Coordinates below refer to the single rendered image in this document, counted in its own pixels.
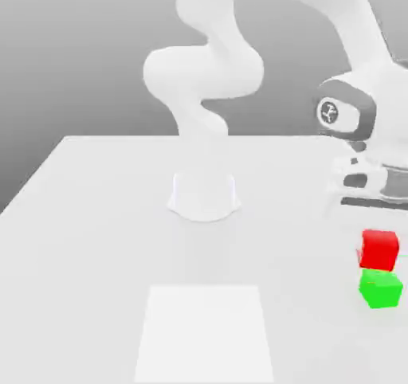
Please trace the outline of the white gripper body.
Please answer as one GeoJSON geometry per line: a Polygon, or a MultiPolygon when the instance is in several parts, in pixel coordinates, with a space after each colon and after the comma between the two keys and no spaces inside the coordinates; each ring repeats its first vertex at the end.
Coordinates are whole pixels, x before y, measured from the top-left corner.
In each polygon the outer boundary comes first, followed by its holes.
{"type": "Polygon", "coordinates": [[[392,202],[349,189],[328,193],[324,216],[341,226],[408,228],[408,202],[392,202]]]}

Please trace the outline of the small red cube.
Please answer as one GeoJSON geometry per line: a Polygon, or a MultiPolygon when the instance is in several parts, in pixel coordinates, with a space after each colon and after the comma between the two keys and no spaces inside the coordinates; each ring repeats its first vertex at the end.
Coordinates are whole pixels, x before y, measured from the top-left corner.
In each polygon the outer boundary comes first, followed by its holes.
{"type": "Polygon", "coordinates": [[[393,231],[365,229],[359,250],[359,266],[387,272],[394,270],[399,253],[399,239],[393,231]]]}

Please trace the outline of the small green cube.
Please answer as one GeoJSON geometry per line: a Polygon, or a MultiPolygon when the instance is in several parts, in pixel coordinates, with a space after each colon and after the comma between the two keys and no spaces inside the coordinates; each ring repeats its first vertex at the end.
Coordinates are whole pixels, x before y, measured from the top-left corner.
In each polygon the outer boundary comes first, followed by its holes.
{"type": "Polygon", "coordinates": [[[395,308],[402,295],[403,283],[393,273],[364,268],[359,291],[370,308],[395,308]]]}

